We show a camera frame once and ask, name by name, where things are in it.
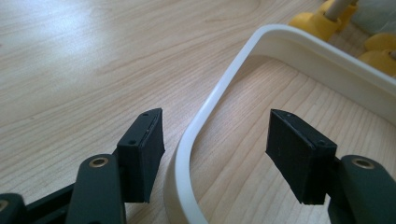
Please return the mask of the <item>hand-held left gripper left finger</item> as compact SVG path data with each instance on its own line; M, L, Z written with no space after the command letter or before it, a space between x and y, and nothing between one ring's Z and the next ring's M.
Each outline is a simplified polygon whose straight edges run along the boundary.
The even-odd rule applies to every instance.
M163 110L140 114L117 143L122 196L126 203L148 203L163 153Z

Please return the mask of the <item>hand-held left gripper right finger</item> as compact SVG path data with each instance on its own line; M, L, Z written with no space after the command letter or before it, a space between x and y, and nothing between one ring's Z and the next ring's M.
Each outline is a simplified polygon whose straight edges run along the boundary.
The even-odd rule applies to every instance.
M337 145L298 116L270 111L266 154L300 203L324 204L327 169Z

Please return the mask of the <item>yellow plastic connector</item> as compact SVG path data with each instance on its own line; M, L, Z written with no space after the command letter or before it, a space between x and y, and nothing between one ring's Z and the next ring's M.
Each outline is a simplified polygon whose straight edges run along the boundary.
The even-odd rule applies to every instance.
M396 78L396 35L381 33L364 42L365 52L358 57L364 63Z
M289 25L321 40L328 41L342 32L358 9L359 0L325 0L316 12L303 12L294 16Z

